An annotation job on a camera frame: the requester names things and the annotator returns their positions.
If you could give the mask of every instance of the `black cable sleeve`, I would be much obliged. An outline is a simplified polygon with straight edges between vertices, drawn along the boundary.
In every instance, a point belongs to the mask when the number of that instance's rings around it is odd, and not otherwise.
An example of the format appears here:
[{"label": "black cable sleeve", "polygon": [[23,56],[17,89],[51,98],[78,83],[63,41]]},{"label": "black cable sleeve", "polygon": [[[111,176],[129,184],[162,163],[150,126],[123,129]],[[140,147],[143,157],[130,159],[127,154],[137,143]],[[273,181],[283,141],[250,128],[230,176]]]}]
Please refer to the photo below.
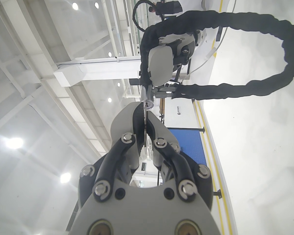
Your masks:
[{"label": "black cable sleeve", "polygon": [[278,20],[270,14],[253,12],[187,11],[182,15],[159,22],[146,29],[140,45],[141,85],[149,85],[148,53],[158,46],[159,37],[170,34],[181,35],[194,29],[230,27],[244,31],[270,34],[283,40],[284,60],[287,63],[283,72],[264,80],[252,80],[246,85],[178,85],[172,98],[190,98],[196,100],[243,97],[250,95],[265,96],[287,86],[294,77],[294,25],[287,20]]},{"label": "black cable sleeve", "polygon": [[137,10],[138,6],[141,5],[142,3],[147,3],[147,4],[149,4],[151,7],[153,7],[154,10],[160,15],[160,18],[161,18],[162,21],[164,21],[165,18],[164,18],[164,16],[160,13],[159,9],[158,9],[158,8],[157,8],[157,7],[151,2],[151,1],[148,1],[148,0],[139,0],[139,1],[135,4],[135,6],[134,6],[133,13],[132,13],[132,20],[133,20],[135,26],[136,26],[140,31],[145,32],[145,30],[144,30],[142,27],[140,27],[140,26],[138,25],[138,22],[137,22],[136,19],[135,19],[136,10]]}]

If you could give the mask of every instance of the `white floor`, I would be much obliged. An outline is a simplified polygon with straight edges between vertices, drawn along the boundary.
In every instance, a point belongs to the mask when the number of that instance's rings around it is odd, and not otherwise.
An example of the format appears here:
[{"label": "white floor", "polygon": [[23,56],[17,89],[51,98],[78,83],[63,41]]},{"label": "white floor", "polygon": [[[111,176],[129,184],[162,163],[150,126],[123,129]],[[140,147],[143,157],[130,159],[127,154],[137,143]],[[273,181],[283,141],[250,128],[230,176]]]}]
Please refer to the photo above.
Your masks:
[{"label": "white floor", "polygon": [[[238,0],[235,12],[294,24],[294,0]],[[210,84],[245,84],[283,70],[281,40],[229,29]],[[294,80],[266,97],[204,102],[238,234],[294,235]]]}]

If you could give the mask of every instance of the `blue panel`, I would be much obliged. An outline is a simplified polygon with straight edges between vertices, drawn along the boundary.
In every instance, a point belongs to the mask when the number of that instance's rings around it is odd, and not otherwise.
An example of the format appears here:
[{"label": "blue panel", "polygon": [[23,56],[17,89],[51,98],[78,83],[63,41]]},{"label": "blue panel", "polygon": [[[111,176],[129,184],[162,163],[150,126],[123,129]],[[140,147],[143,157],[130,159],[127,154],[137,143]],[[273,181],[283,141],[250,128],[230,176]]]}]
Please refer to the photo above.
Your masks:
[{"label": "blue panel", "polygon": [[181,150],[198,164],[207,165],[202,140],[198,130],[170,129],[178,140]]}]

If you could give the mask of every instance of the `yellow floor line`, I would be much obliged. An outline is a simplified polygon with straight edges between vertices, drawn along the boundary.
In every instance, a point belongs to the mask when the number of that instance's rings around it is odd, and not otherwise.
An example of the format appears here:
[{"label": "yellow floor line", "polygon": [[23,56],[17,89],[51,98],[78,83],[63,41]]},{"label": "yellow floor line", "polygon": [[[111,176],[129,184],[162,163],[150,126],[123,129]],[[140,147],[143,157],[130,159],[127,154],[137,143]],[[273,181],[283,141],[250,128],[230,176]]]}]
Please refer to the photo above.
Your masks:
[{"label": "yellow floor line", "polygon": [[[199,112],[201,114],[201,117],[202,117],[204,126],[207,126],[206,123],[205,123],[205,119],[203,118],[203,112],[202,112],[201,106],[200,106],[200,104],[199,104],[198,101],[197,101],[197,104],[198,104],[198,107],[199,107]],[[207,138],[208,138],[209,146],[210,146],[210,148],[212,148],[212,143],[210,141],[210,137],[209,137],[209,134],[208,133],[207,133]],[[216,162],[216,159],[214,157],[214,153],[213,152],[212,152],[212,158],[213,158],[214,165],[217,166],[217,162]],[[219,181],[221,193],[222,193],[222,195],[224,195],[224,190],[223,190],[223,186],[222,186],[222,183],[221,183],[221,178],[220,178],[219,171],[218,171],[217,168],[216,168],[216,172],[217,172],[217,177],[218,177],[218,181]],[[228,227],[229,227],[229,232],[230,232],[230,235],[232,235],[233,232],[232,232],[232,225],[231,225],[231,221],[230,221],[230,215],[229,215],[228,205],[227,205],[226,200],[223,200],[223,203],[224,203],[225,215],[226,215],[227,223],[228,223]]]},{"label": "yellow floor line", "polygon": [[[203,128],[201,126],[201,123],[200,123],[200,119],[199,119],[199,115],[198,115],[196,104],[195,104],[195,110],[196,110],[196,115],[197,115],[197,119],[198,119],[198,122],[199,122],[199,127],[200,128]],[[208,149],[207,149],[206,141],[204,139],[204,135],[201,132],[200,132],[200,136],[201,136],[202,141],[203,141],[203,144],[204,144],[204,149],[205,149],[205,153],[206,153],[207,160],[208,160],[208,168],[211,170],[212,169],[211,168],[211,162],[210,162],[210,157],[209,157],[209,154],[208,154]],[[216,188],[216,184],[214,182],[214,177],[213,177],[212,171],[211,171],[211,179],[212,179],[213,189],[216,191],[217,188]],[[218,205],[218,211],[219,211],[219,217],[220,217],[220,223],[221,223],[221,232],[224,235],[224,226],[223,226],[223,220],[222,220],[222,214],[221,214],[221,207],[220,207],[219,199],[217,199],[217,205]]]},{"label": "yellow floor line", "polygon": [[[219,12],[222,11],[222,4],[223,4],[223,0],[221,0],[221,2],[220,2]],[[213,40],[213,43],[212,43],[212,47],[211,47],[211,49],[213,48],[215,42],[216,42],[216,39]]]}]

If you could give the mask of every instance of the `white cable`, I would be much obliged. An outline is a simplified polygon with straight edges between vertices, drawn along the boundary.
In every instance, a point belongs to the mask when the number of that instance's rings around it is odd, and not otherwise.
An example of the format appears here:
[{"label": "white cable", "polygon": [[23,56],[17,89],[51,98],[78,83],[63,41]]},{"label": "white cable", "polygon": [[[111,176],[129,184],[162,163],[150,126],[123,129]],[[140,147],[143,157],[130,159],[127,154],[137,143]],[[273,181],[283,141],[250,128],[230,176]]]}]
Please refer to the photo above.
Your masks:
[{"label": "white cable", "polygon": [[[234,12],[235,5],[236,5],[236,0],[234,0],[234,6],[233,6],[233,9],[232,9],[232,13]],[[187,74],[187,75],[184,77],[184,79],[181,81],[181,83],[183,83],[183,81],[186,79],[187,76],[189,76],[191,73],[197,71],[199,68],[203,67],[203,66],[206,64],[206,62],[208,62],[208,60],[212,57],[212,55],[213,55],[213,54],[219,49],[219,47],[221,46],[222,41],[224,40],[224,37],[225,37],[225,34],[226,34],[227,30],[228,30],[228,27],[225,28],[225,32],[224,32],[223,37],[222,37],[222,39],[221,39],[219,45],[217,46],[217,48],[213,47],[213,48],[211,49],[211,51],[206,55],[206,57],[205,57],[205,58],[207,58],[206,61],[205,61],[203,64],[201,64],[199,67],[197,67],[195,70],[193,70],[193,71],[191,71],[189,74]]]}]

